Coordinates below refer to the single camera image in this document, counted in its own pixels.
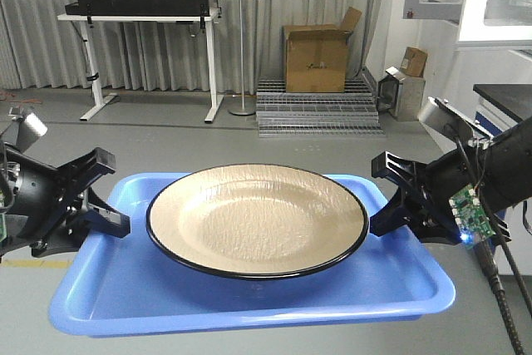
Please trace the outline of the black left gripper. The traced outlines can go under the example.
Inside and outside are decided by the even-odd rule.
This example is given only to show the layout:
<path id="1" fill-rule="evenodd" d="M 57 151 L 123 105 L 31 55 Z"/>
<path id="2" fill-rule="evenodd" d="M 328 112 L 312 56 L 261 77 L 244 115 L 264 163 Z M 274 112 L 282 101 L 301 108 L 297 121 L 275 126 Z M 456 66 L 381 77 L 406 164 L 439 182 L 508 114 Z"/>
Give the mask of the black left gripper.
<path id="1" fill-rule="evenodd" d="M 131 220 L 102 200 L 92 188 L 102 176 L 116 172 L 116 157 L 95 147 L 59 167 L 8 149 L 7 161 L 19 169 L 10 184 L 13 203 L 6 215 L 6 251 L 29 247 L 32 257 L 79 250 L 88 228 L 117 238 L 131 232 Z M 83 221 L 80 214 L 81 193 Z"/>

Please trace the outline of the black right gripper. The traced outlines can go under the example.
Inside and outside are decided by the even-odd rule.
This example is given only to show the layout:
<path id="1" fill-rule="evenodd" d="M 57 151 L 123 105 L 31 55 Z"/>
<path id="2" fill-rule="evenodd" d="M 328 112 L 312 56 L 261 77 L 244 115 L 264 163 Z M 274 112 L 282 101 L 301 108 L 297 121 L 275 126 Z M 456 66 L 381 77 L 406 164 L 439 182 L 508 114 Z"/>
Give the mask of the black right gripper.
<path id="1" fill-rule="evenodd" d="M 419 190 L 423 200 L 416 216 L 421 218 L 411 227 L 421 242 L 459 244 L 460 232 L 449 205 L 449 198 L 470 182 L 458 150 L 452 150 L 427 164 L 403 159 L 384 151 L 371 161 L 372 177 L 391 181 L 402 188 L 370 218 L 370 232 L 388 234 L 411 223 L 412 210 L 404 190 Z"/>

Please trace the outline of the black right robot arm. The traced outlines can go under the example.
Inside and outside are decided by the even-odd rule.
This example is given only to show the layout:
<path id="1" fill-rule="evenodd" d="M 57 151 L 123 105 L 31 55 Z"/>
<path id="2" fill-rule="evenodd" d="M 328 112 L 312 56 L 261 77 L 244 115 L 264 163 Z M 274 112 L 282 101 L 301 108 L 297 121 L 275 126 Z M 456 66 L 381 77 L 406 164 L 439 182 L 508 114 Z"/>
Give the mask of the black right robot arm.
<path id="1" fill-rule="evenodd" d="M 449 198 L 480 179 L 480 194 L 497 213 L 531 197 L 531 119 L 528 118 L 476 150 L 465 147 L 470 166 L 458 150 L 428 164 L 385 151 L 372 160 L 372 176 L 397 186 L 389 202 L 370 219 L 370 231 L 383 236 L 406 225 L 421 241 L 458 244 L 461 235 Z"/>

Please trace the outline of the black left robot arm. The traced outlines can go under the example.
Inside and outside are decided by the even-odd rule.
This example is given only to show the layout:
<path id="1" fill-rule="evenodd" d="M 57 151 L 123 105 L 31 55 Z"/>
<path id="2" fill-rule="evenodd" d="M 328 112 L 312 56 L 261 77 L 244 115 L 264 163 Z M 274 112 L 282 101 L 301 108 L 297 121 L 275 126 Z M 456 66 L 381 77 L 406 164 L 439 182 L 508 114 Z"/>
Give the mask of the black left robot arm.
<path id="1" fill-rule="evenodd" d="M 119 239 L 130 217 L 92 189 L 116 171 L 116 158 L 100 147 L 59 167 L 1 143 L 1 255 L 28 247 L 34 258 L 78 251 L 95 230 Z"/>

